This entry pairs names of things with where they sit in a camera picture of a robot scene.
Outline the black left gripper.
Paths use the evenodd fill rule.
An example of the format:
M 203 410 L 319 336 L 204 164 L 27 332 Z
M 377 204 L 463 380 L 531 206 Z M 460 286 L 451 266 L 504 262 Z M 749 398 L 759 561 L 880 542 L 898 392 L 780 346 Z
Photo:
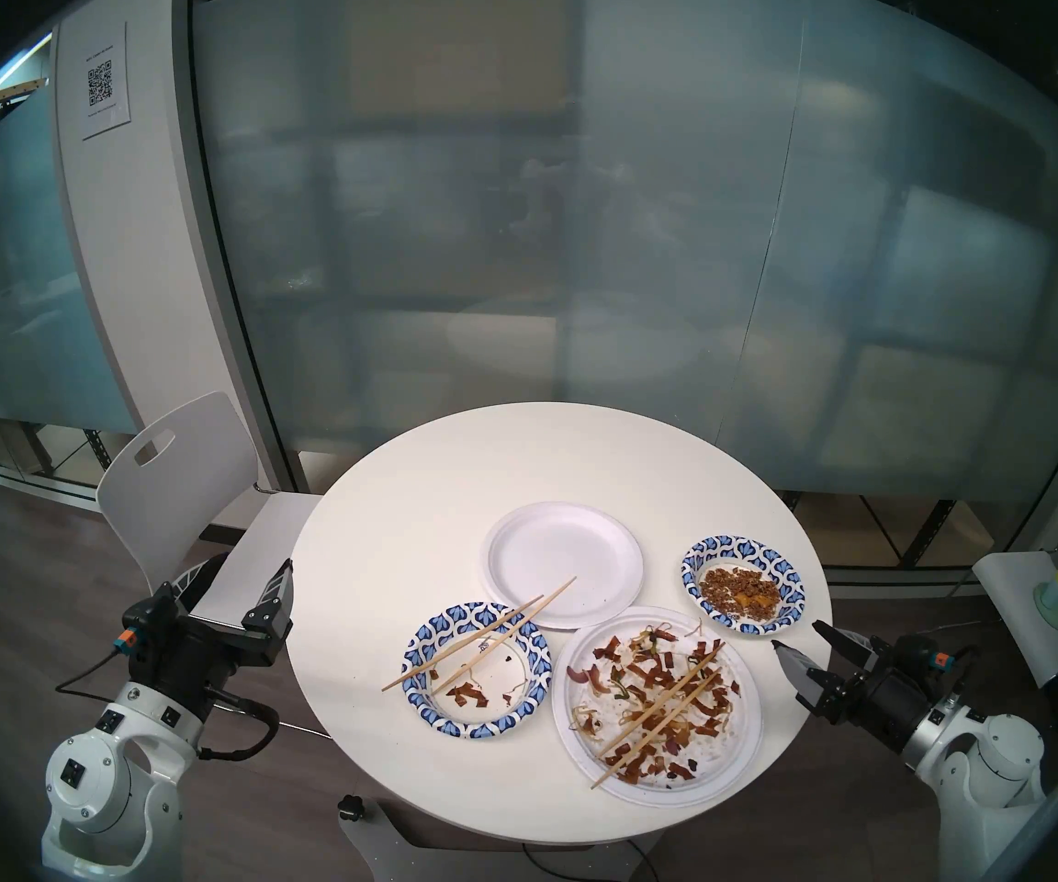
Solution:
M 128 678 L 156 690 L 207 720 L 214 708 L 214 690 L 223 690 L 236 669 L 233 653 L 223 637 L 193 613 L 207 594 L 229 554 L 216 554 L 194 565 L 172 581 L 156 588 L 154 600 L 142 600 L 122 615 L 122 628 L 134 633 L 126 642 Z M 292 630 L 294 605 L 293 561 L 282 561 L 256 605 L 242 619 L 247 645 L 242 664 L 271 667 Z

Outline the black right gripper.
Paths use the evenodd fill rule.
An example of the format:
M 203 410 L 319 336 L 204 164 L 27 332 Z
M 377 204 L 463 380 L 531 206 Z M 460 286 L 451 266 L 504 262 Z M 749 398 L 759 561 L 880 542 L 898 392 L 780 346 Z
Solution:
M 952 668 L 952 654 L 926 636 L 902 636 L 888 643 L 825 621 L 811 622 L 811 628 L 857 672 L 849 682 L 796 648 L 773 641 L 796 700 L 829 724 L 849 721 L 890 752 L 905 752 L 940 701 L 940 679 Z

